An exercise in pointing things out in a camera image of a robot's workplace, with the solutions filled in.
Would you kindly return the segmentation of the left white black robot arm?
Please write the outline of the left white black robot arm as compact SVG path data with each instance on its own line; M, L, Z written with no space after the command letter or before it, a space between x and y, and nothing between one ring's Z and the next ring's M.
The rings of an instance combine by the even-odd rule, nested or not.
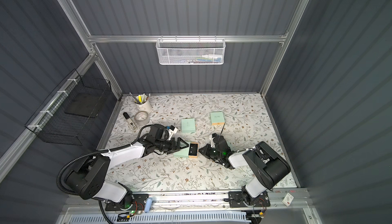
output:
M82 199L110 201L129 207L133 203L132 191L121 183L108 181L108 171L152 153L170 155L189 148L189 143L174 137L176 132L174 126L145 125L129 144L96 150L65 164L57 175L56 185L60 191Z

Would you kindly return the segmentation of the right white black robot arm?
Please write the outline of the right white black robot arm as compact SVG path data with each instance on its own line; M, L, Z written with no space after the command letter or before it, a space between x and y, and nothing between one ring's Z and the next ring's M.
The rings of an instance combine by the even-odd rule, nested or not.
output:
M211 138L213 144L201 147L201 155L228 169L248 166L253 172L253 179L242 187L239 203L254 205L265 191L272 190L291 172L288 162L264 141L235 152L223 136L214 133Z

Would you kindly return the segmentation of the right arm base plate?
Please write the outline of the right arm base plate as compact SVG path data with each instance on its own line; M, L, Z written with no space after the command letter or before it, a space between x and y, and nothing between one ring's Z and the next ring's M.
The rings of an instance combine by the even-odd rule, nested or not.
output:
M271 206L267 191L262 192L257 197L251 197L244 191L230 191L224 201L228 202L231 208L266 208Z

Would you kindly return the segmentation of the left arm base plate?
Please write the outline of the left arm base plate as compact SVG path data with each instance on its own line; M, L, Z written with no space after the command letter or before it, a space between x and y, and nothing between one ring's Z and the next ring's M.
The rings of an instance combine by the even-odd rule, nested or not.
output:
M106 201L105 211L142 211L149 197L148 194L127 193L118 203Z

